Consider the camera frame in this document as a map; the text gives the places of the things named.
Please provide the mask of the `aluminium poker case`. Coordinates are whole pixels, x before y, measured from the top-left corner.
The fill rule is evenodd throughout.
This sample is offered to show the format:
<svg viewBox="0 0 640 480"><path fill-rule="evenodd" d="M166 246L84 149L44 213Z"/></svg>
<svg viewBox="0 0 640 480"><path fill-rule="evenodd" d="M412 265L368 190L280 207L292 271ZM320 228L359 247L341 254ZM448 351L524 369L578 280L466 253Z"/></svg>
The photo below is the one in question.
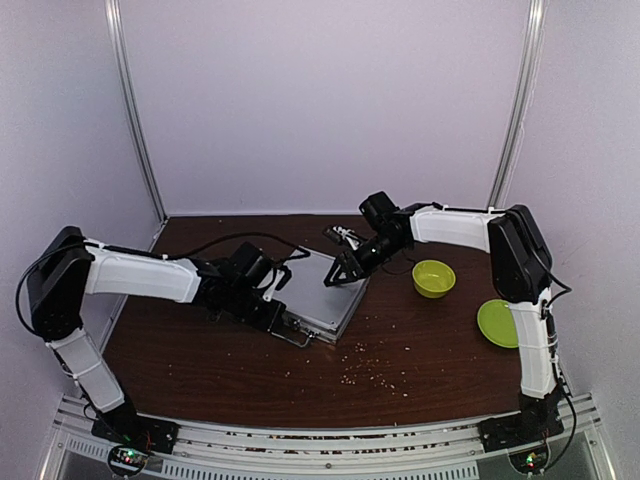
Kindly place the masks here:
<svg viewBox="0 0 640 480"><path fill-rule="evenodd" d="M327 287L324 278L334 258L310 251L310 256L288 262L291 279L272 299L286 306L284 323L306 335L336 344L358 309L369 280Z"/></svg>

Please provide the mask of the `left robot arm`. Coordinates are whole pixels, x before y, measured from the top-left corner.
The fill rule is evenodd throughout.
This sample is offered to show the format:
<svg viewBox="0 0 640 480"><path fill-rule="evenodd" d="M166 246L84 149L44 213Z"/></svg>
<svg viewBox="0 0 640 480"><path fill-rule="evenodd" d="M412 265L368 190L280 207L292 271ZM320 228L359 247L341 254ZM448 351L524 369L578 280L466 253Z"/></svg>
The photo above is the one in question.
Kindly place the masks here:
<svg viewBox="0 0 640 480"><path fill-rule="evenodd" d="M85 297L170 300L277 336L286 306L274 294L292 277L288 262L311 253L297 246L289 256L274 260L250 243L252 236L237 234L242 243L230 256L206 260L200 258L200 248L180 255L153 254L89 239L79 228L67 226L22 273L14 305L19 307L26 296L29 312L19 313L18 320L54 352L106 429L121 443L133 444L146 429L84 327L80 310Z"/></svg>

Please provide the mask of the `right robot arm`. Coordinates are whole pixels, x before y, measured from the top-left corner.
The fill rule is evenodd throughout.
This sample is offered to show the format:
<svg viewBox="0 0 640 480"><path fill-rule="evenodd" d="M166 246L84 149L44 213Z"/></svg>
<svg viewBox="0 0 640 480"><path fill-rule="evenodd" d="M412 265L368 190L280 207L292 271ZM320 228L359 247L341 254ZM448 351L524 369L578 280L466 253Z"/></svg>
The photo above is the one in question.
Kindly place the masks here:
<svg viewBox="0 0 640 480"><path fill-rule="evenodd" d="M324 235L342 246L324 279L326 286L371 276L396 253L415 243L443 243L481 250L490 256L495 291L506 301L516 327L521 364L519 411L487 420L486 436L513 434L530 442L563 429L558 404L564 389L557 368L557 332L552 314L552 256L528 207L506 210L454 208L437 202L400 208L385 192L359 206L374 236L366 239L339 225Z"/></svg>

